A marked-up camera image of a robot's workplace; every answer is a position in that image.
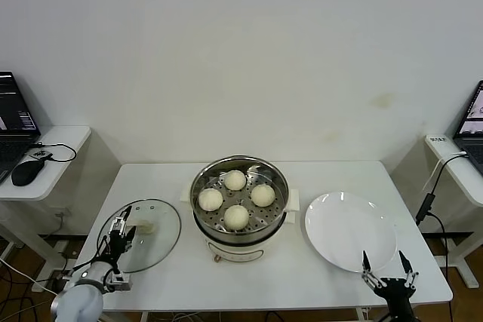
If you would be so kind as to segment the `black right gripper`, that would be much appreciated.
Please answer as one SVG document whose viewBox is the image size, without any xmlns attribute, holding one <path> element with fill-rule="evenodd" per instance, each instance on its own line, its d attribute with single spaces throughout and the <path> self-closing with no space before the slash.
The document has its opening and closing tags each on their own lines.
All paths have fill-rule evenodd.
<svg viewBox="0 0 483 322">
<path fill-rule="evenodd" d="M 374 293 L 384 299 L 387 304 L 387 316 L 381 321 L 415 321 L 410 298 L 415 293 L 415 283 L 420 273 L 413 270 L 410 260 L 401 250 L 398 254 L 406 274 L 405 280 L 402 278 L 382 278 L 380 280 L 372 271 L 366 251 L 364 250 L 362 254 L 361 277 Z"/>
</svg>

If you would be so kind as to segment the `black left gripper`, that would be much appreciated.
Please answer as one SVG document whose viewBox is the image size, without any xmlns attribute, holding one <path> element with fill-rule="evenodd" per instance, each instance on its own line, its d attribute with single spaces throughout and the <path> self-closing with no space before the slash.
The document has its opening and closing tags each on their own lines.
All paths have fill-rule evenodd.
<svg viewBox="0 0 483 322">
<path fill-rule="evenodd" d="M 109 242 L 100 255 L 100 261 L 108 263 L 113 271 L 119 271 L 118 260 L 123 253 L 131 249 L 136 234 L 136 226 L 132 226 L 125 234 L 126 222 L 131 210 L 132 206 L 128 206 L 114 218 L 109 229 Z"/>
</svg>

